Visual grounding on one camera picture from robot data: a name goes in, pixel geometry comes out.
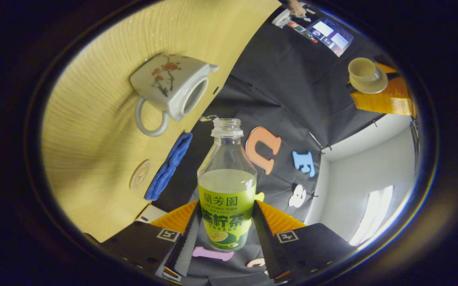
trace lemon tea bottle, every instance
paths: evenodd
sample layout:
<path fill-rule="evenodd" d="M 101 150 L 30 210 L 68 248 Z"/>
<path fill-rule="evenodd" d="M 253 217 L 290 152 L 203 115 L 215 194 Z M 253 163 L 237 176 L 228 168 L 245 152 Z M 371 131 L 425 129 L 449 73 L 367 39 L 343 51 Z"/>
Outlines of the lemon tea bottle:
<path fill-rule="evenodd" d="M 217 250 L 240 249 L 247 241 L 257 171 L 240 138 L 239 119 L 213 120 L 215 142 L 198 170 L 204 226 Z"/>

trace plum blossom pattern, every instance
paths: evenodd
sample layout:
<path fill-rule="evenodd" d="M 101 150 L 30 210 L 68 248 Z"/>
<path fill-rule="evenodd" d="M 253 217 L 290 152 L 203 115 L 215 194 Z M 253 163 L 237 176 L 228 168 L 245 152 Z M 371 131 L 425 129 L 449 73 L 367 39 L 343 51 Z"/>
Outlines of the plum blossom pattern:
<path fill-rule="evenodd" d="M 167 63 L 161 65 L 161 68 L 154 69 L 151 73 L 151 75 L 155 77 L 155 81 L 151 86 L 158 88 L 160 92 L 162 92 L 162 94 L 166 97 L 169 96 L 167 93 L 173 90 L 174 77 L 171 72 L 181 70 L 181 67 L 179 67 L 179 62 L 171 62 L 171 56 L 175 56 L 175 54 L 170 54 L 169 56 L 163 55 L 164 58 L 167 58 Z M 162 76 L 162 74 L 165 73 L 168 75 L 167 79 Z"/>

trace person's hand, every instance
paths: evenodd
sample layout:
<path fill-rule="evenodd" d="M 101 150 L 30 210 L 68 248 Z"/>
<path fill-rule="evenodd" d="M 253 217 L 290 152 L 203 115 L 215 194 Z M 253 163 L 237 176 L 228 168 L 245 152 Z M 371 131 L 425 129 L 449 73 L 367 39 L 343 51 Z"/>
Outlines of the person's hand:
<path fill-rule="evenodd" d="M 289 10 L 291 10 L 291 14 L 295 16 L 302 16 L 305 17 L 307 15 L 307 11 L 303 9 L 303 7 L 298 3 L 297 0 L 289 0 Z"/>

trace lemon graphic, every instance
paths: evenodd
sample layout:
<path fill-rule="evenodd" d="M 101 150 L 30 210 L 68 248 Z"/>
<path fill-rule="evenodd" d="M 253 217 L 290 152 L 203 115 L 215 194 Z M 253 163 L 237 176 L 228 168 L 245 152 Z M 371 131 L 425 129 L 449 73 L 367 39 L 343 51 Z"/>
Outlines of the lemon graphic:
<path fill-rule="evenodd" d="M 211 232 L 209 237 L 215 242 L 222 241 L 227 238 L 227 232 Z"/>

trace blue cloth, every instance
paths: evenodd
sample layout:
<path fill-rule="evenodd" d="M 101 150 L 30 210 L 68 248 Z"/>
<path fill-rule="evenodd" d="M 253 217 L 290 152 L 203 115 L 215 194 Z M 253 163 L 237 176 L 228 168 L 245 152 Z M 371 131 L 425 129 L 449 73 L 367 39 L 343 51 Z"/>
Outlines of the blue cloth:
<path fill-rule="evenodd" d="M 153 181 L 151 181 L 144 199 L 147 199 L 148 201 L 156 201 L 156 199 L 158 199 L 158 196 L 160 196 L 167 186 L 167 183 L 169 183 L 176 167 L 187 152 L 191 140 L 192 133 L 184 133 L 180 135 L 180 138 L 178 138 L 174 144 L 171 152 L 169 152 L 165 163 L 162 167 L 160 167 L 160 170 L 158 170 L 157 174 L 153 178 Z"/>

